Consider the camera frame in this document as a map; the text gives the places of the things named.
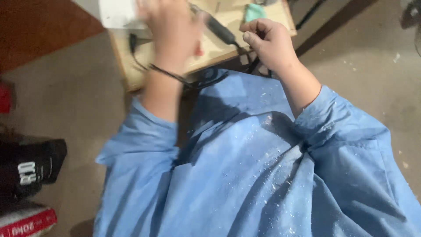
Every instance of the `wooden board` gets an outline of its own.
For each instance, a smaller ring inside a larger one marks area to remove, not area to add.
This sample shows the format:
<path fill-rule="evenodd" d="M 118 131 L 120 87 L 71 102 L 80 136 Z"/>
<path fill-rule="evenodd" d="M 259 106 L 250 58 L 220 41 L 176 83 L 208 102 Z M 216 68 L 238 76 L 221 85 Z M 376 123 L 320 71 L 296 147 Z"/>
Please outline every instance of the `wooden board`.
<path fill-rule="evenodd" d="M 246 5 L 253 3 L 254 0 L 190 0 L 190 2 L 212 14 L 235 34 L 237 42 L 241 47 L 249 50 L 248 44 L 242 40 L 242 32 L 239 28 L 243 23 Z M 220 2 L 219 11 L 215 13 L 218 2 Z M 280 22 L 287 27 L 291 36 L 297 34 L 287 0 L 279 0 L 276 4 L 266 6 L 265 11 L 267 18 Z M 138 69 L 130 54 L 128 36 L 110 31 L 110 37 L 120 70 L 126 79 L 127 90 L 135 91 L 141 89 L 144 85 L 144 73 Z M 235 46 L 224 44 L 208 29 L 205 31 L 202 40 L 202 48 L 205 55 L 190 59 L 187 73 L 201 70 L 238 55 Z M 148 65 L 153 61 L 153 57 L 153 42 L 138 46 L 136 58 L 141 64 Z"/>

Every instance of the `green sponge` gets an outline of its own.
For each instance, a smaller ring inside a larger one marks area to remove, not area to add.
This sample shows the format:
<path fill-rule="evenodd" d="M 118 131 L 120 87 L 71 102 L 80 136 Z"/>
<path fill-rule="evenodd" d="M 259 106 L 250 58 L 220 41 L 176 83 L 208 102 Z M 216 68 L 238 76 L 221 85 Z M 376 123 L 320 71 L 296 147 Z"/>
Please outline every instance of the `green sponge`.
<path fill-rule="evenodd" d="M 264 11 L 263 7 L 254 3 L 248 4 L 245 10 L 244 21 L 250 22 L 257 18 L 266 18 L 266 12 Z"/>

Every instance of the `left hand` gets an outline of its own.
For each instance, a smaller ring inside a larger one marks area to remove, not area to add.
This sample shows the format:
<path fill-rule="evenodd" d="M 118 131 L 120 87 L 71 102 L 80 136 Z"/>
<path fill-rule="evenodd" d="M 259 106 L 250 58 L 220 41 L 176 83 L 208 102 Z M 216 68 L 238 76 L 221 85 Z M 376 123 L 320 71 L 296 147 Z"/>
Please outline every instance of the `left hand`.
<path fill-rule="evenodd" d="M 192 19 L 186 0 L 138 0 L 138 4 L 155 42 L 156 66 L 181 74 L 189 57 L 203 55 L 205 13 Z"/>

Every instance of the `shirt sleeve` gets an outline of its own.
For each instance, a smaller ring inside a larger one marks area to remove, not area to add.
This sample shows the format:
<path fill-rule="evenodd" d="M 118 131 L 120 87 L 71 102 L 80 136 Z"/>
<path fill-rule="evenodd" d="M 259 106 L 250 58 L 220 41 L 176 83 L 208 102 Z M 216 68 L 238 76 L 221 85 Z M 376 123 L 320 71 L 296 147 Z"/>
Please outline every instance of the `shirt sleeve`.
<path fill-rule="evenodd" d="M 382 123 L 323 86 L 295 126 L 308 144 L 315 174 L 346 216 L 369 234 L 421 232 L 420 204 L 396 165 Z"/>
<path fill-rule="evenodd" d="M 149 235 L 168 192 L 176 139 L 176 123 L 154 116 L 133 99 L 118 133 L 96 159 L 107 173 L 94 236 L 131 236 L 133 230 L 125 227 L 137 224 L 143 226 L 139 236 Z"/>

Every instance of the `fingernail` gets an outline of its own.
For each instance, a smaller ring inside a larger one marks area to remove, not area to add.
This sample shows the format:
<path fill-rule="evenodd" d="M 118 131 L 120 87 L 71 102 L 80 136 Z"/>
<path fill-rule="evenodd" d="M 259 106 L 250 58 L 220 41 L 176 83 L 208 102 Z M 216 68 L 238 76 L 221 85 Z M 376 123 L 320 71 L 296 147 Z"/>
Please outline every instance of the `fingernail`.
<path fill-rule="evenodd" d="M 247 41 L 250 38 L 250 32 L 244 32 L 244 34 L 242 35 L 242 39 L 244 41 Z"/>

